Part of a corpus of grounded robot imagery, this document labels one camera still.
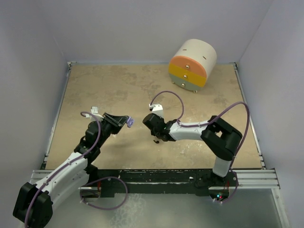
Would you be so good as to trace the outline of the purple earbud charging case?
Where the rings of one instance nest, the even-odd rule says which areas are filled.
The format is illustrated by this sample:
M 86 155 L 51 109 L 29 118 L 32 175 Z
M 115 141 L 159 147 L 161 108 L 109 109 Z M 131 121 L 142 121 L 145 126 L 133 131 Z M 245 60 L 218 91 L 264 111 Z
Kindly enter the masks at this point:
M 128 127 L 128 128 L 131 128 L 132 125 L 133 125 L 133 123 L 134 123 L 134 119 L 133 119 L 132 117 L 129 116 L 129 118 L 128 118 L 127 122 L 126 122 L 127 127 Z

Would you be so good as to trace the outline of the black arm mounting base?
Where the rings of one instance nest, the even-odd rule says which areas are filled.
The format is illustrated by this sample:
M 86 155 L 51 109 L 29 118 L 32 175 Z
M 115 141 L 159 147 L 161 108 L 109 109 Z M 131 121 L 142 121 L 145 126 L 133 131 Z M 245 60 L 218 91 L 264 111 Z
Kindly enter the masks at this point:
M 89 175 L 88 185 L 100 187 L 102 198 L 117 193 L 129 194 L 193 194 L 227 199 L 238 187 L 235 172 L 219 177 L 212 169 L 98 169 L 93 165 L 85 168 Z

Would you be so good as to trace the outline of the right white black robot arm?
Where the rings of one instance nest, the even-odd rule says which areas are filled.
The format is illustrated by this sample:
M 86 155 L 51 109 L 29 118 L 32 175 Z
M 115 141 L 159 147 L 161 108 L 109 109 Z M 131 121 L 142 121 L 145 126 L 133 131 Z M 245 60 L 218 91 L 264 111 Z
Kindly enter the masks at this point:
M 211 180 L 217 186 L 228 181 L 228 171 L 237 153 L 242 133 L 225 120 L 216 119 L 202 123 L 178 123 L 177 120 L 165 122 L 154 113 L 148 114 L 142 123 L 151 131 L 151 135 L 164 142 L 180 140 L 203 141 L 215 154 Z

